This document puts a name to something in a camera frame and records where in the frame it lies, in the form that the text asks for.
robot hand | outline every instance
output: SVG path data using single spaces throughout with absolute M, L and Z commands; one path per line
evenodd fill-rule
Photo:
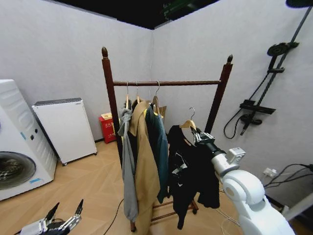
M 44 219 L 29 224 L 22 228 L 20 235 L 66 235 L 81 221 L 81 212 L 83 210 L 82 199 L 79 203 L 75 215 L 67 221 L 54 222 L 53 217 L 59 206 L 57 203 L 46 215 Z

white appliance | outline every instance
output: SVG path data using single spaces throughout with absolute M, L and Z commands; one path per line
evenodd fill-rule
M 54 178 L 57 158 L 13 80 L 0 80 L 0 200 Z
M 40 101 L 32 107 L 63 165 L 97 154 L 81 98 Z

power cable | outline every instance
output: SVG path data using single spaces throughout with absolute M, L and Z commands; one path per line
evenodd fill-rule
M 264 83 L 265 80 L 267 79 L 268 75 L 269 75 L 269 73 L 266 74 L 266 76 L 263 78 L 263 80 L 261 81 L 261 83 L 258 85 L 258 87 L 255 89 L 255 91 L 253 92 L 253 94 L 250 96 L 250 98 L 249 98 L 248 100 L 251 100 L 251 99 L 254 97 L 254 95 L 258 92 L 258 90 L 260 89 L 260 87 L 263 85 L 263 83 Z M 235 137 L 235 135 L 236 135 L 237 125 L 238 125 L 238 122 L 239 122 L 239 120 L 240 120 L 240 118 L 241 118 L 242 116 L 240 116 L 240 117 L 237 119 L 236 124 L 235 124 L 234 133 L 233 133 L 233 135 L 232 135 L 231 137 L 227 136 L 227 134 L 226 134 L 226 127 L 227 127 L 227 126 L 229 125 L 229 123 L 240 113 L 241 110 L 242 110 L 242 109 L 239 109 L 238 112 L 235 113 L 235 115 L 232 116 L 231 119 L 230 119 L 230 120 L 226 123 L 226 125 L 224 126 L 224 135 L 225 135 L 225 137 L 226 137 L 227 139 L 230 139 L 230 140 L 231 140 L 231 139 L 233 139 L 233 138 Z
M 108 230 L 111 228 L 112 224 L 114 223 L 114 221 L 115 221 L 115 219 L 116 219 L 116 217 L 117 217 L 118 209 L 119 209 L 119 207 L 120 207 L 120 205 L 122 204 L 123 201 L 124 201 L 124 198 L 123 198 L 122 201 L 118 204 L 118 207 L 117 207 L 117 210 L 116 210 L 116 214 L 115 214 L 115 216 L 114 216 L 114 219 L 113 219 L 112 223 L 110 224 L 110 226 L 108 227 L 108 229 L 104 232 L 103 235 L 107 234 Z
M 295 173 L 293 173 L 291 176 L 287 177 L 285 180 L 291 179 L 293 176 L 295 176 L 295 175 L 298 174 L 300 171 L 305 170 L 305 169 L 307 169 L 307 168 L 304 167 L 304 168 L 302 168 L 302 169 L 300 169 L 300 170 L 297 170 Z M 281 185 L 281 183 L 272 182 L 272 183 L 270 183 L 268 186 L 270 186 L 270 185 L 272 185 L 272 184 L 278 184 L 277 187 Z
M 223 222 L 221 223 L 221 231 L 222 231 L 222 234 L 223 234 L 223 235 L 226 235 L 225 232 L 227 232 L 227 231 L 224 231 L 224 229 L 223 229 L 223 225 L 224 225 L 224 223 L 225 223 L 226 221 L 228 221 L 228 219 L 223 220 Z
M 271 181 L 269 181 L 267 184 L 264 185 L 264 187 L 267 187 L 268 185 L 270 185 L 274 180 L 276 180 L 282 173 L 285 172 L 285 170 L 293 165 L 301 165 L 301 166 L 304 166 L 304 167 L 309 167 L 308 165 L 305 165 L 305 164 L 298 164 L 298 163 L 293 163 L 293 164 L 290 164 L 290 165 L 287 165 L 278 175 L 276 175 L 273 179 L 271 179 Z
M 224 229 L 223 229 L 223 224 L 225 221 L 229 220 L 230 222 L 233 222 L 234 224 L 238 225 L 240 227 L 240 224 L 238 223 L 237 220 L 233 219 L 232 217 L 230 217 L 228 214 L 226 214 L 221 208 L 219 209 L 215 209 L 219 214 L 221 214 L 223 217 L 225 217 L 226 219 L 223 220 L 223 222 L 221 223 L 221 231 L 223 233 L 223 235 L 225 235 Z
M 297 180 L 297 179 L 300 179 L 300 178 L 303 178 L 303 177 L 306 177 L 306 176 L 310 176 L 310 175 L 313 175 L 313 174 L 301 175 L 301 176 L 295 177 L 295 178 L 293 178 L 293 179 L 291 179 L 291 180 L 284 180 L 284 181 L 280 181 L 280 182 L 277 182 L 277 183 L 279 183 L 279 185 L 269 186 L 269 187 L 267 187 L 266 189 L 268 189 L 268 188 L 278 187 L 278 186 L 280 186 L 280 184 L 282 184 L 282 183 L 286 183 L 286 182 L 294 181 L 294 180 Z

wooden post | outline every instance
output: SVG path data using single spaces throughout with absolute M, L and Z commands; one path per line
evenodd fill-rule
M 207 123 L 206 123 L 205 130 L 204 130 L 207 133 L 211 133 L 217 112 L 220 108 L 220 104 L 222 101 L 222 97 L 224 95 L 227 81 L 229 79 L 231 69 L 233 68 L 233 65 L 231 64 L 232 60 L 233 60 L 233 55 L 230 55 L 227 59 L 227 63 L 224 64 L 223 66 L 223 70 L 222 70 L 221 77 L 220 77 L 221 83 L 217 85 L 217 89 L 216 89 L 214 100 L 211 106 L 209 118 L 207 119 Z
M 110 65 L 110 60 L 108 58 L 108 50 L 105 47 L 102 48 L 102 56 L 103 56 L 102 66 L 103 66 L 104 77 L 106 79 L 106 84 L 107 84 L 109 103 L 110 103 L 110 108 L 111 108 L 111 112 L 112 112 L 112 119 L 113 119 L 115 136 L 116 136 L 116 141 L 117 141 L 118 155 L 119 155 L 119 160 L 120 160 L 121 166 L 122 166 L 123 145 L 122 145 L 122 138 L 117 133 L 119 130 L 119 120 L 118 120 L 118 113 L 117 113 L 117 106 L 116 106 L 116 99 L 115 99 L 111 65 Z

rack leg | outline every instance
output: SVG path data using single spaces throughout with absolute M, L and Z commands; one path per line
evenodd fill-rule
M 131 231 L 135 232 L 136 231 L 136 226 L 135 223 L 131 222 Z
M 199 207 L 198 207 L 197 203 L 195 202 L 195 200 L 192 200 L 191 205 L 193 207 L 192 213 L 196 214 L 198 212 L 198 210 L 199 210 Z

